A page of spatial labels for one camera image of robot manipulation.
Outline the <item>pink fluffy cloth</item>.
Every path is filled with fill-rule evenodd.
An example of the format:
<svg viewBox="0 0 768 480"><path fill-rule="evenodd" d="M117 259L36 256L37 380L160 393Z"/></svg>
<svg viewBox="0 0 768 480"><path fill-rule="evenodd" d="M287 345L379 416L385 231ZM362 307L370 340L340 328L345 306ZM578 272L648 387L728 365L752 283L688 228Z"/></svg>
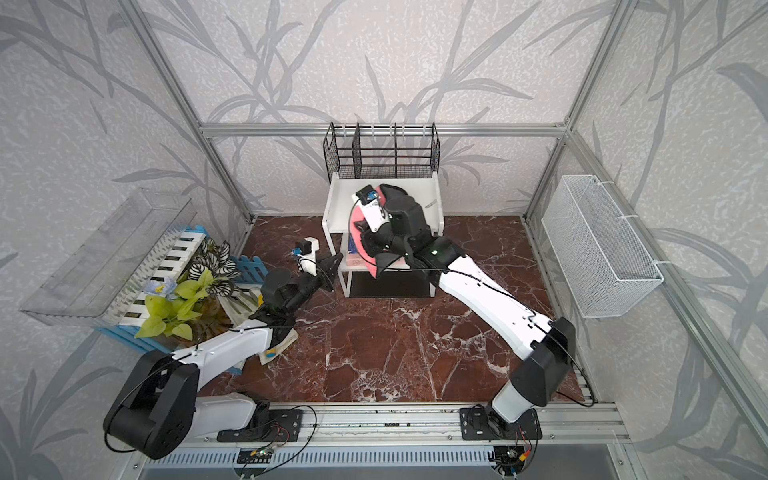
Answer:
<svg viewBox="0 0 768 480"><path fill-rule="evenodd" d="M409 270L405 258L391 252L392 218L385 209L387 193L392 198L405 191L394 185L366 185L352 195L349 215L349 265L363 266L373 278L388 270Z"/></svg>

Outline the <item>white two-tier bookshelf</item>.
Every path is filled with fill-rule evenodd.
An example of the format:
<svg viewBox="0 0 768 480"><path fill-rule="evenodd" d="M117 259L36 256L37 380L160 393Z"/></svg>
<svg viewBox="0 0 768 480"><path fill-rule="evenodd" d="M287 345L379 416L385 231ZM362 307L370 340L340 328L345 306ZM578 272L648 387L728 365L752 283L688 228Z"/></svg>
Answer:
<svg viewBox="0 0 768 480"><path fill-rule="evenodd" d="M349 213L357 200L356 192L364 186L374 188L385 183L404 189L421 205L425 220L434 235L441 235L444 230L443 206L439 180L436 174L421 179L342 179L334 173L321 224L330 251L348 255L350 240ZM349 263L343 259L338 268L342 292L353 298L429 298L436 293L436 288L427 280L421 280L405 269L406 264L399 261L393 265L399 271L387 271L383 278L373 278L369 265L361 260Z"/></svg>

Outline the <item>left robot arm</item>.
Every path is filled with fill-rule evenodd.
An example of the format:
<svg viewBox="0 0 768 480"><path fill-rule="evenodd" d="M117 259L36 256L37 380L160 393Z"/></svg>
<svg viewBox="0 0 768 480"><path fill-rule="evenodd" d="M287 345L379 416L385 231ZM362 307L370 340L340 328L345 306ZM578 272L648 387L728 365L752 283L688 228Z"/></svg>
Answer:
<svg viewBox="0 0 768 480"><path fill-rule="evenodd" d="M185 439L213 435L220 442L274 439L278 423L269 403L254 394L201 397L215 377L252 356L269 362L298 337L296 314L319 289L332 290L343 259L301 256L299 276L269 272L261 286L263 304L240 325L172 354L141 356L103 422L104 438L160 459Z"/></svg>

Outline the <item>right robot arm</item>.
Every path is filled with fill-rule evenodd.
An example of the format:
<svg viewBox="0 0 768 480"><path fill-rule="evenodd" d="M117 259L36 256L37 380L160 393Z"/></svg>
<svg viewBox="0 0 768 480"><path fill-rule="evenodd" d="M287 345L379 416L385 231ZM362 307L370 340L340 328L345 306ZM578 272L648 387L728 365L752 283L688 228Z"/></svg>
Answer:
<svg viewBox="0 0 768 480"><path fill-rule="evenodd" d="M458 244L432 232L422 206L403 188L366 185L352 196L349 233L373 277L404 261L410 273L455 297L489 325L520 359L490 401L487 418L508 426L544 407L576 366L576 333L521 303L484 273Z"/></svg>

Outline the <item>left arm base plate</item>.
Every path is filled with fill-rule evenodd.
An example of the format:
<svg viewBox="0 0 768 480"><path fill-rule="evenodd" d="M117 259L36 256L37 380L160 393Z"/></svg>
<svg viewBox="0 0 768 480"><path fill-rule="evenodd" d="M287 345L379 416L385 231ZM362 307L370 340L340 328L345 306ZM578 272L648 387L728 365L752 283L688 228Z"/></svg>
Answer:
<svg viewBox="0 0 768 480"><path fill-rule="evenodd" d="M298 408L258 410L252 420L239 430L223 430L217 434L220 443L274 442L298 440L303 411Z"/></svg>

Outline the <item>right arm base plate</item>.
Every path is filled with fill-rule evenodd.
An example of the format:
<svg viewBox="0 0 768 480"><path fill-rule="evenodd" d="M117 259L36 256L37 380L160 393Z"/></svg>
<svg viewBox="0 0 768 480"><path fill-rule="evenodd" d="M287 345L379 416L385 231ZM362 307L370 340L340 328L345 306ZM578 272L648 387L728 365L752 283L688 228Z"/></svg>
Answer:
<svg viewBox="0 0 768 480"><path fill-rule="evenodd" d="M537 411L526 410L515 422L507 422L489 406L475 405L459 410L461 436L466 441L543 438Z"/></svg>

